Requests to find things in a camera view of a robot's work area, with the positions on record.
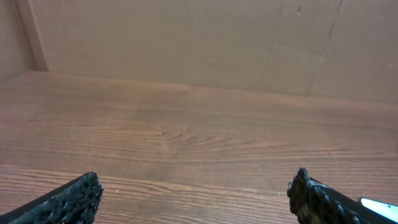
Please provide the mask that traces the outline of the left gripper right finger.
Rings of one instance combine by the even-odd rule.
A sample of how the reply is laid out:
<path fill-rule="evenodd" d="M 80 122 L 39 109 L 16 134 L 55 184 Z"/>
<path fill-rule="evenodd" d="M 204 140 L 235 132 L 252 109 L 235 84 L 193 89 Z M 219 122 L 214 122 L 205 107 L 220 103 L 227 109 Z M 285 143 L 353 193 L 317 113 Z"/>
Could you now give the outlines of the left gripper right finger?
<path fill-rule="evenodd" d="M 397 224 L 313 179 L 303 167 L 289 183 L 287 196 L 300 224 Z"/>

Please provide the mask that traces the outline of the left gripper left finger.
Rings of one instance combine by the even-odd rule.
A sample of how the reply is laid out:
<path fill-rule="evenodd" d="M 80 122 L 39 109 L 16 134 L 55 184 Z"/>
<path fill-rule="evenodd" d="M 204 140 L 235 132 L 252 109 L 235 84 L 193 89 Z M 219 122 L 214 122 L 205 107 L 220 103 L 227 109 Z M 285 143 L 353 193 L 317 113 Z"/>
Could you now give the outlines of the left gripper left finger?
<path fill-rule="evenodd" d="M 104 188 L 87 172 L 59 188 L 1 215 L 4 224 L 92 224 Z"/>

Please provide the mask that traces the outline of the blue Galaxy smartphone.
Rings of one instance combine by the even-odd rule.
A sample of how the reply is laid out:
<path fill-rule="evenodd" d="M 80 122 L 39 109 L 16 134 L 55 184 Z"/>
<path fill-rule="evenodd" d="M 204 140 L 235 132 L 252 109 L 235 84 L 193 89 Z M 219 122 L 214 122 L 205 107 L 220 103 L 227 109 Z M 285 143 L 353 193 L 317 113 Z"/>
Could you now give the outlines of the blue Galaxy smartphone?
<path fill-rule="evenodd" d="M 378 215 L 397 223 L 397 205 L 372 200 L 369 198 L 360 198 L 359 202 L 362 206 L 372 210 Z"/>

